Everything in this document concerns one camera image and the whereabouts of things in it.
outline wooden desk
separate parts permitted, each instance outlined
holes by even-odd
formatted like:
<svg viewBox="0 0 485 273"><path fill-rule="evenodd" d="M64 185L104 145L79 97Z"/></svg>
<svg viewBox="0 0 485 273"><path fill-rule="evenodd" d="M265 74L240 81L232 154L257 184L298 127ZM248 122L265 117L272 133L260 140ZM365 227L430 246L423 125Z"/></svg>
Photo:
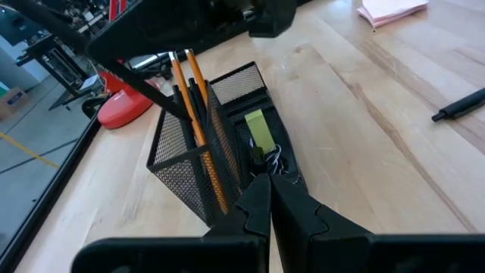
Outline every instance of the wooden desk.
<svg viewBox="0 0 485 273"><path fill-rule="evenodd" d="M376 33L357 7L311 2L277 39L241 35L201 54L202 71L257 61L311 195L340 214L376 233L485 231L485 109L430 120L485 85L485 4L432 0ZM99 131L17 272L66 272L103 237L207 231L146 169L159 112Z"/></svg>

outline mesh pencil holder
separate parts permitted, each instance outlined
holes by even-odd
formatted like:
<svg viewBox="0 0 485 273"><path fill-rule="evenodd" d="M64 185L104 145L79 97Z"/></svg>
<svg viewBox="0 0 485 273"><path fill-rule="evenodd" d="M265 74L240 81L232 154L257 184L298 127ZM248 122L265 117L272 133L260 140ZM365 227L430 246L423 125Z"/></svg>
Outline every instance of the mesh pencil holder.
<svg viewBox="0 0 485 273"><path fill-rule="evenodd" d="M201 120L206 145L195 147L190 125L162 110L147 163L148 169L213 226L253 180L244 116L261 109L288 161L285 177L306 190L283 122L268 95L255 62L208 84L208 107Z"/></svg>
<svg viewBox="0 0 485 273"><path fill-rule="evenodd" d="M252 177L246 148L210 85L207 115L201 123L206 144L189 145L194 136L189 133L188 121L162 110L147 167L213 226L232 208Z"/></svg>

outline pink paper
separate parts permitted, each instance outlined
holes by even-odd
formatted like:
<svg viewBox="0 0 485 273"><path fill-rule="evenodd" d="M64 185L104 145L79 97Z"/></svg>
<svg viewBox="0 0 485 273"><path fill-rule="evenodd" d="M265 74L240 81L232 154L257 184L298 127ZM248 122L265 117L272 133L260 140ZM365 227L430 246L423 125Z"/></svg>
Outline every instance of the pink paper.
<svg viewBox="0 0 485 273"><path fill-rule="evenodd" d="M372 27L380 27L427 7L428 0L362 0L357 12Z"/></svg>

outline sticky note pad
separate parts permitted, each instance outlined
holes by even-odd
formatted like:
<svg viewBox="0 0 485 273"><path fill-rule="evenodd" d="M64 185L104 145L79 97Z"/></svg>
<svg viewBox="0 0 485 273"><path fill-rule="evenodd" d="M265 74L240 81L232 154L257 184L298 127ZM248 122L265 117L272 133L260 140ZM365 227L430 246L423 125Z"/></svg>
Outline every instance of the sticky note pad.
<svg viewBox="0 0 485 273"><path fill-rule="evenodd" d="M251 131L252 139L256 146L261 147L263 152L269 153L274 148L274 140L271 136L268 124L264 119L263 111L261 109L249 113L244 116L249 130Z"/></svg>

